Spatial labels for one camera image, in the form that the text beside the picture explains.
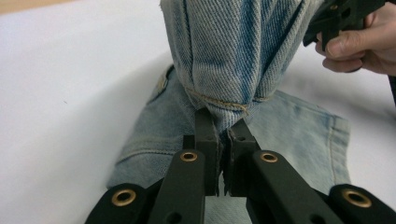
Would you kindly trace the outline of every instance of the blue denim cloth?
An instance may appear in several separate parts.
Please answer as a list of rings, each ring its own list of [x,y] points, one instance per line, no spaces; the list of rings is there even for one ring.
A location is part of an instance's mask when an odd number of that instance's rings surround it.
[[[108,186],[162,178],[204,106],[219,133],[244,118],[261,148],[282,154],[312,188],[348,183],[347,121],[276,90],[321,2],[162,0],[175,68],[160,78]],[[245,201],[206,197],[205,223],[251,223]]]
[[[194,134],[194,112],[176,70],[169,69],[140,114],[108,186],[127,182],[146,188],[164,177],[173,154],[182,149],[183,135]],[[312,188],[328,193],[349,182],[346,120],[281,91],[266,102],[252,102],[245,120],[261,148],[282,154]],[[205,223],[251,223],[245,199],[221,195],[206,197]]]

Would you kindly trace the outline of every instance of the light blue denim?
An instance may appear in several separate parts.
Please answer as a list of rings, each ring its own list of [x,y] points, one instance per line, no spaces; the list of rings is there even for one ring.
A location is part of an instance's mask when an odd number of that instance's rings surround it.
[[[282,154],[312,188],[348,183],[347,121],[276,90],[320,3],[162,0],[175,67],[161,76],[108,186],[162,178],[204,106],[220,133],[244,118],[261,148]],[[251,223],[246,199],[221,195],[206,197],[205,223]]]

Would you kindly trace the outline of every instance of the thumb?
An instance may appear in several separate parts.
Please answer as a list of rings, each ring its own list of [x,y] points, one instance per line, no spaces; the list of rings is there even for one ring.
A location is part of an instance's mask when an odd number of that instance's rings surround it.
[[[362,31],[345,31],[334,39],[331,39],[326,47],[327,56],[337,59],[343,58],[368,48],[370,33]]]

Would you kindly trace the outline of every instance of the white table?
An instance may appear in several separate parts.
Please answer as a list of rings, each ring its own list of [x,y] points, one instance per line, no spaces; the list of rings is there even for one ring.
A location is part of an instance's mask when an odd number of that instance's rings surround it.
[[[158,0],[0,15],[0,223],[82,223],[171,62]],[[332,73],[300,48],[280,89],[350,120],[353,184],[396,209],[387,78]]]

